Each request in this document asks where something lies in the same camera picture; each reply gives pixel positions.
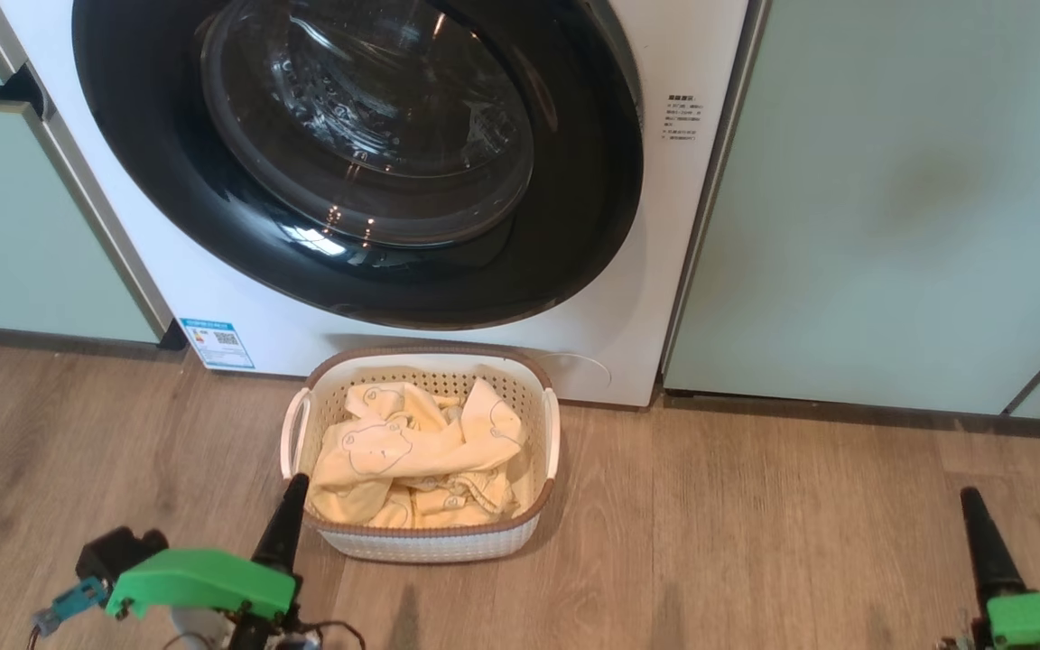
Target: wooden floor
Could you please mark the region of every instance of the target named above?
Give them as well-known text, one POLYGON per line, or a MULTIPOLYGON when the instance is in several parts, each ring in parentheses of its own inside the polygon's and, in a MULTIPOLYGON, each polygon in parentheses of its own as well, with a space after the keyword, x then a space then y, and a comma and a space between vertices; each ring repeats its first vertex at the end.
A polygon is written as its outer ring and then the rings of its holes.
MULTIPOLYGON (((0 346, 0 647, 24 646, 94 536, 127 523, 249 554, 281 494, 294 380, 128 357, 0 346)), ((661 407, 567 408, 563 428, 557 494, 519 556, 391 567, 305 535, 305 618, 373 649, 924 649, 973 604, 965 485, 1040 588, 1040 440, 661 407)), ((40 647, 171 634, 165 613, 88 613, 40 647)))

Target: cable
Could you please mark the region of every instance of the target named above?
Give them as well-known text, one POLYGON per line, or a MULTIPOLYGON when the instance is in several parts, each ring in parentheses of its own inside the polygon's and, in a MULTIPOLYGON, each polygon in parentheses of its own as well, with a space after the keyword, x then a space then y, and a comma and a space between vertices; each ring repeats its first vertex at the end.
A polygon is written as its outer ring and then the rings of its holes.
POLYGON ((172 646, 176 645, 176 643, 181 642, 182 640, 188 639, 188 638, 189 639, 198 639, 199 641, 201 641, 203 643, 203 647, 206 647, 207 650, 215 650, 215 647, 211 646, 211 639, 207 639, 206 636, 203 636, 203 634, 201 634, 199 632, 177 633, 177 634, 175 634, 174 638, 171 638, 171 641, 166 642, 166 645, 162 646, 162 650, 167 650, 168 647, 172 647, 172 646))
POLYGON ((320 621, 317 624, 305 624, 301 626, 300 632, 308 633, 313 632, 314 630, 314 632, 318 633, 318 636, 320 636, 320 642, 322 642, 322 628, 326 628, 327 626, 342 626, 343 629, 346 629, 347 632, 352 633, 352 636, 355 636, 356 641, 359 642, 359 650, 367 650, 367 642, 364 642, 364 634, 359 633, 359 629, 354 628, 354 626, 346 624, 344 621, 320 621))

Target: front-load washing machine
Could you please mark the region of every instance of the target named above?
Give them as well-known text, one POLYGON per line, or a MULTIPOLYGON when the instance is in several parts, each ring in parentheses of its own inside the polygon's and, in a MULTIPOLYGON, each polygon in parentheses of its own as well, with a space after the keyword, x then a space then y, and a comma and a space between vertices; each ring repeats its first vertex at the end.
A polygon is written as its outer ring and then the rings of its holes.
POLYGON ((746 5, 0 0, 0 49, 207 366, 486 342, 643 407, 746 5))

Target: clothing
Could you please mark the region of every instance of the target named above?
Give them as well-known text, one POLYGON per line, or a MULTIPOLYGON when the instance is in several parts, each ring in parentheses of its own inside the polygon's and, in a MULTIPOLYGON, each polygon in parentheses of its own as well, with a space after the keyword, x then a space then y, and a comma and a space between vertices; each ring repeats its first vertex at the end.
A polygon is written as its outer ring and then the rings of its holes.
POLYGON ((355 419, 332 425, 307 498, 338 523, 444 527, 492 523, 517 509, 504 466, 527 441, 486 380, 465 404, 409 383, 347 390, 355 419))

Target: laundry basket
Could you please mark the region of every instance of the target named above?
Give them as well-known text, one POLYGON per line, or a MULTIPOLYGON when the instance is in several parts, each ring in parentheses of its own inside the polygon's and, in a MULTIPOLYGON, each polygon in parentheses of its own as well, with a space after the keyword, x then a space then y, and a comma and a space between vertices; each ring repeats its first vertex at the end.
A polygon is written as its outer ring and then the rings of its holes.
POLYGON ((475 379, 486 380, 520 416, 528 441, 513 462, 530 462, 528 482, 513 485, 523 511, 508 521, 445 528, 383 528, 326 521, 305 505, 305 525, 343 554, 384 563, 470 563, 516 552, 528 542, 548 502, 561 454, 561 411, 548 375, 531 359, 484 346, 408 346, 347 352, 323 362, 294 395, 280 436, 284 478, 311 475, 323 433, 352 419, 344 411, 347 388, 408 382, 431 393, 467 396, 475 379))

